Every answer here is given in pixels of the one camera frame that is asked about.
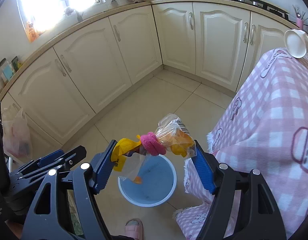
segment barcode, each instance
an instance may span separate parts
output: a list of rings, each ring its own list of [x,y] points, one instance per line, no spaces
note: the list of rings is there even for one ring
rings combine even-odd
[[[191,136],[188,132],[186,126],[182,123],[182,120],[176,120],[177,124],[180,126],[182,132],[186,133],[187,135]]]

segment foot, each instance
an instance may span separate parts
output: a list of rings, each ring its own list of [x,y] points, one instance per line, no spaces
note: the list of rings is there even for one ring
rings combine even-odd
[[[135,240],[143,240],[143,224],[138,218],[127,221],[125,226],[125,235]]]

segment pink cup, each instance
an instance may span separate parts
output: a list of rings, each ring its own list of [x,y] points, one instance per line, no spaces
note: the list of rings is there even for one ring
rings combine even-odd
[[[296,26],[300,28],[300,30],[303,30],[303,24],[304,22],[300,18],[296,18]]]

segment blue gripper pad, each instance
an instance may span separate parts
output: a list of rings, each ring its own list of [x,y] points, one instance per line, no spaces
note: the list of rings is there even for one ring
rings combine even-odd
[[[117,141],[112,140],[103,153],[94,156],[90,164],[93,167],[93,177],[89,181],[94,195],[105,188],[115,162],[111,161],[111,155]]]
[[[38,167],[39,168],[45,167],[46,165],[53,163],[55,160],[57,160],[62,155],[64,155],[64,151],[61,150],[61,149],[59,149],[59,150],[57,150],[53,153],[50,153],[50,154],[46,155],[45,157],[41,158],[41,160],[38,163]]]
[[[201,182],[203,184],[203,187],[208,190],[211,194],[215,192],[216,186],[214,184],[214,174],[207,163],[206,159],[203,156],[204,151],[196,141],[196,153],[197,155],[195,157],[192,157],[192,161],[194,163],[194,166],[196,168],[196,171],[198,173],[199,178],[201,179]]]

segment white cabinet door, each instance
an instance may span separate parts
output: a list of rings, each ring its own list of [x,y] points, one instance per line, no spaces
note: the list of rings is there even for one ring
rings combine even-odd
[[[242,76],[237,90],[243,85],[260,57],[271,49],[285,47],[284,33],[289,27],[264,15],[251,12],[250,35]]]
[[[246,55],[250,11],[214,3],[195,2],[193,6],[196,75],[236,91]]]
[[[150,5],[109,17],[129,77],[135,84],[162,64]]]
[[[131,86],[108,17],[72,33],[54,49],[96,113]]]
[[[193,3],[161,3],[152,7],[163,64],[195,74]]]
[[[3,111],[5,108],[9,108],[9,106],[12,106],[15,109],[15,112],[20,110],[20,106],[11,97],[11,95],[7,93],[1,101],[1,111]],[[33,147],[32,160],[44,157],[45,155],[61,148],[62,145],[50,137],[47,133],[45,133],[27,114],[26,118]],[[18,159],[23,163],[27,163],[30,160],[28,158]]]
[[[39,127],[61,144],[95,115],[53,48],[20,75],[9,93]]]

